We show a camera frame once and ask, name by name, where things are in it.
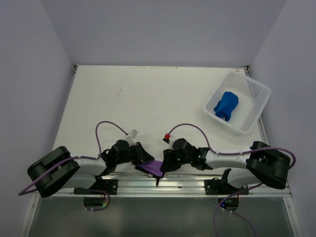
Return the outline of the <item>purple towel black trim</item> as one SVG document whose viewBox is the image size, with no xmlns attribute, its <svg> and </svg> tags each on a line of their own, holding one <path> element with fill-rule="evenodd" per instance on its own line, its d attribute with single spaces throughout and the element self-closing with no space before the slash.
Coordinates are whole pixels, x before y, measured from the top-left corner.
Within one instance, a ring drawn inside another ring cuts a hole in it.
<svg viewBox="0 0 316 237">
<path fill-rule="evenodd" d="M 160 179 L 165 175 L 165 173 L 160 170 L 162 164 L 162 161 L 153 160 L 151 162 L 138 164 L 135 166 L 135 169 L 144 172 L 147 175 L 151 175 L 156 179 L 156 186 L 158 186 Z"/>
</svg>

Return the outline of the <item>blue towel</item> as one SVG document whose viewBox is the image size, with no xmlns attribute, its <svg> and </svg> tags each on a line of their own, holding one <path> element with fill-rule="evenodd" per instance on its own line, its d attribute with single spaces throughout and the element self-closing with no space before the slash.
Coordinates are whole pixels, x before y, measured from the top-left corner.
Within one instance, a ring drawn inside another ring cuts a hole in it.
<svg viewBox="0 0 316 237">
<path fill-rule="evenodd" d="M 238 103 L 238 97 L 234 93 L 226 91 L 213 110 L 215 111 L 215 115 L 217 117 L 228 122 L 231 119 L 232 112 L 237 107 Z"/>
</svg>

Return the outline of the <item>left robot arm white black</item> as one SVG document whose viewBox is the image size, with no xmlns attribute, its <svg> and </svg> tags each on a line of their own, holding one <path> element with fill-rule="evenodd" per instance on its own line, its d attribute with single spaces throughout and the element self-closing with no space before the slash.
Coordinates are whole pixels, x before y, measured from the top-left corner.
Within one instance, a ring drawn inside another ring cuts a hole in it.
<svg viewBox="0 0 316 237">
<path fill-rule="evenodd" d="M 118 140 L 98 158 L 73 157 L 65 146 L 60 146 L 33 163 L 27 174 L 32 180 L 31 186 L 35 186 L 43 198 L 66 188 L 97 194 L 106 190 L 102 176 L 113 173 L 118 165 L 142 165 L 154 160 L 141 143 L 130 144 L 126 140 Z"/>
</svg>

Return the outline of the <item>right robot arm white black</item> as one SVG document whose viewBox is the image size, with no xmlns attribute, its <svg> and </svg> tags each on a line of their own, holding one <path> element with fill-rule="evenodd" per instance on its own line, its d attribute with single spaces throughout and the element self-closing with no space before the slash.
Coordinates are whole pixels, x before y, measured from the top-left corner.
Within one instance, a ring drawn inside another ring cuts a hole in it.
<svg viewBox="0 0 316 237">
<path fill-rule="evenodd" d="M 169 145 L 163 152 L 163 173 L 176 171 L 185 164 L 200 171 L 225 168 L 220 188 L 226 194 L 257 183 L 279 190 L 286 187 L 290 157 L 263 142 L 255 141 L 249 148 L 231 152 L 213 152 L 210 148 L 197 148 L 184 138 L 166 135 L 163 141 Z"/>
</svg>

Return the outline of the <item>white plastic basket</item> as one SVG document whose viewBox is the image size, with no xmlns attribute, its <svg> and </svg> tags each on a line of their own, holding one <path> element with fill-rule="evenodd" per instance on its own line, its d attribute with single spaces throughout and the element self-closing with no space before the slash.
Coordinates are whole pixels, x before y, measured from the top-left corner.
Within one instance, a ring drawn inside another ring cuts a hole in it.
<svg viewBox="0 0 316 237">
<path fill-rule="evenodd" d="M 239 134 L 252 131 L 271 90 L 236 72 L 227 73 L 203 105 L 206 115 Z"/>
</svg>

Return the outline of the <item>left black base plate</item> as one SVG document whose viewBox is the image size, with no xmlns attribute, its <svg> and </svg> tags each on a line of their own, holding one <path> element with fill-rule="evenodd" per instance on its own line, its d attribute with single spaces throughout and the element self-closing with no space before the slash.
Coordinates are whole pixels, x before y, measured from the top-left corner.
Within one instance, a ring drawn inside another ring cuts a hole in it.
<svg viewBox="0 0 316 237">
<path fill-rule="evenodd" d="M 75 195 L 101 195 L 106 192 L 109 195 L 116 195 L 118 189 L 117 179 L 97 180 L 92 187 L 88 189 L 74 188 Z"/>
</svg>

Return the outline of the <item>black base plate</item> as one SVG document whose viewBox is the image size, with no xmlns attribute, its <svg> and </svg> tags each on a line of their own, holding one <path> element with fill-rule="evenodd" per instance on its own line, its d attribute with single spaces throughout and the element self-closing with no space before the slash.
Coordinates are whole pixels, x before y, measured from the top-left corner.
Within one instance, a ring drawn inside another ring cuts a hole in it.
<svg viewBox="0 0 316 237">
<path fill-rule="evenodd" d="M 241 195 L 248 195 L 246 188 L 234 188 L 228 183 L 217 178 L 204 180 L 204 189 L 206 195 L 231 195 L 241 192 Z"/>
<path fill-rule="evenodd" d="M 118 189 L 117 179 L 97 180 L 92 187 L 88 189 L 74 188 L 75 195 L 101 195 L 106 192 L 109 195 L 116 195 Z"/>
</svg>

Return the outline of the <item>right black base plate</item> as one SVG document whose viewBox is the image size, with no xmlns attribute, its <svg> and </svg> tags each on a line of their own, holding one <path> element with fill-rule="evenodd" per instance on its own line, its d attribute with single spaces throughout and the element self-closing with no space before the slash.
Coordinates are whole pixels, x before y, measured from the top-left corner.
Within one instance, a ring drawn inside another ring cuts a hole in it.
<svg viewBox="0 0 316 237">
<path fill-rule="evenodd" d="M 246 188 L 234 188 L 228 183 L 217 178 L 204 180 L 204 189 L 206 195 L 231 195 L 241 192 L 241 195 L 248 195 Z"/>
</svg>

